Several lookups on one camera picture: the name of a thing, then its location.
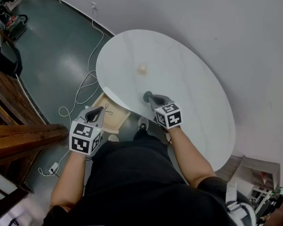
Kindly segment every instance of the person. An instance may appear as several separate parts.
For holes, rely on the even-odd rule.
[[[147,133],[149,121],[141,117],[138,125],[133,141],[107,141],[98,150],[84,196],[85,155],[70,154],[43,225],[235,225],[225,203],[227,182],[181,128],[168,133],[188,184],[167,145]]]

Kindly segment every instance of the wooden furniture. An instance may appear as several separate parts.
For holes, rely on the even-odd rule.
[[[118,134],[119,129],[131,114],[131,111],[121,107],[111,100],[104,92],[96,99],[93,106],[103,106],[106,108],[102,129],[111,134]]]
[[[35,154],[68,137],[63,125],[0,126],[0,165]]]
[[[17,186],[0,198],[0,217],[28,195],[26,176],[41,150],[64,144],[65,126],[46,124],[19,81],[0,72],[0,174]]]

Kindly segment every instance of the gray floor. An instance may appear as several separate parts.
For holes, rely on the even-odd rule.
[[[88,20],[57,0],[23,0],[14,12],[28,16],[27,30],[16,42],[23,62],[21,79],[46,119],[52,124],[62,123],[69,128],[69,119],[59,116],[58,109],[61,106],[73,107],[76,91],[87,73],[89,55],[101,39],[101,34],[92,28]],[[109,39],[105,35],[94,53],[91,69],[95,70],[99,51]],[[88,98],[95,88],[96,86],[92,86],[83,89],[78,101]],[[86,104],[92,105],[100,93],[101,89]],[[76,106],[73,119],[84,106]],[[132,140],[137,131],[138,119],[139,116],[132,113],[125,121],[117,135],[120,141]],[[158,125],[150,123],[149,133],[166,143],[165,134]],[[102,143],[108,136],[104,133]],[[35,193],[34,198],[45,213],[58,178],[42,176],[38,173],[38,167],[47,174],[67,149],[67,146],[56,146],[43,151],[27,177],[26,183]],[[175,161],[172,147],[169,150],[172,161]],[[58,175],[62,172],[67,157],[68,155],[61,162]],[[86,164],[85,181],[90,174],[91,165],[92,161]]]

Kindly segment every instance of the human arm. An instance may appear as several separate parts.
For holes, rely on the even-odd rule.
[[[209,162],[179,127],[171,128],[168,132],[180,170],[191,187],[197,188],[202,180],[216,176]]]
[[[53,189],[50,207],[60,206],[65,211],[70,211],[81,199],[85,175],[84,154],[71,152],[64,167],[62,175]]]

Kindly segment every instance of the table top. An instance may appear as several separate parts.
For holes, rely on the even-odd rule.
[[[235,124],[228,99],[211,70],[181,43],[148,30],[122,32],[100,51],[96,73],[113,101],[151,121],[144,93],[170,97],[182,109],[182,130],[213,169],[229,159]]]

